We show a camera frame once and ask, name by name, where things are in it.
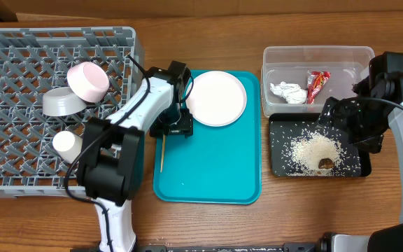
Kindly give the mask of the wooden chopstick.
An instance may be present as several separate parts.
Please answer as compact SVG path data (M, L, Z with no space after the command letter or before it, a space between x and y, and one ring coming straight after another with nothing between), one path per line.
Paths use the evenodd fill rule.
M163 172L163 167L164 167L165 145L166 145L166 135L163 135L162 136L161 160L160 160L160 173Z

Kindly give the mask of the large white plate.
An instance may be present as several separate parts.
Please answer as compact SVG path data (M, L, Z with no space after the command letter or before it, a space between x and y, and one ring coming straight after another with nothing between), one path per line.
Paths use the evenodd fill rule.
M247 94L242 82L225 71L207 71L195 78L187 91L185 105L195 120L210 127L234 123L246 108Z

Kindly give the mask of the red snack wrapper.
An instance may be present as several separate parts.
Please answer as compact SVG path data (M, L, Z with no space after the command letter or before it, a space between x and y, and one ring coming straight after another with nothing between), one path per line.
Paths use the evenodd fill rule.
M314 103L316 95L330 79L329 71L310 71L307 78L307 104Z

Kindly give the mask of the white tissue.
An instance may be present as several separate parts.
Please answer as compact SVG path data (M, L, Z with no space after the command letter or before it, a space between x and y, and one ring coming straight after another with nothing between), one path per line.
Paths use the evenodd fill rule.
M307 99L307 91L296 83L270 84L270 90L278 97L282 97L288 104L303 104Z

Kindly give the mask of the white paper cup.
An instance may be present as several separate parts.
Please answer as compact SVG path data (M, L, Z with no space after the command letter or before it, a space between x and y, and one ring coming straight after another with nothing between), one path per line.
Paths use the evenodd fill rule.
M83 140L73 132L64 130L53 137L52 145L64 161L72 163L81 152Z

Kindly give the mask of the grey bowl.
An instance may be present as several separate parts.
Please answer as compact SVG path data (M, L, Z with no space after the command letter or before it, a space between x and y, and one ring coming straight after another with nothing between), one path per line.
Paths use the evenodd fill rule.
M86 107L86 103L70 87L58 87L43 95L43 113L47 116L69 116Z

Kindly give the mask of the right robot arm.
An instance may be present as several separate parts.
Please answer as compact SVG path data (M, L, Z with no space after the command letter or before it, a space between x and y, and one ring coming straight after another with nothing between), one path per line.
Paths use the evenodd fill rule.
M323 127L341 130L348 142L361 151L378 153L383 134L390 129L395 138L402 186L402 210L398 225L369 236L326 234L317 251L403 251L403 73L371 74L354 85L356 97L330 97L318 118Z

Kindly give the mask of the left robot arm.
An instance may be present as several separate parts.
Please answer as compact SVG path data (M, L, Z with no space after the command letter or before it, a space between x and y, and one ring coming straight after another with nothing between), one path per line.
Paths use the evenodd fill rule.
M132 251L132 200L143 180L145 136L191 137L193 117L183 107L186 87L193 77L182 62L167 69L143 72L141 87L119 110L105 119L85 124L76 178L85 189L85 203L97 210L100 251Z

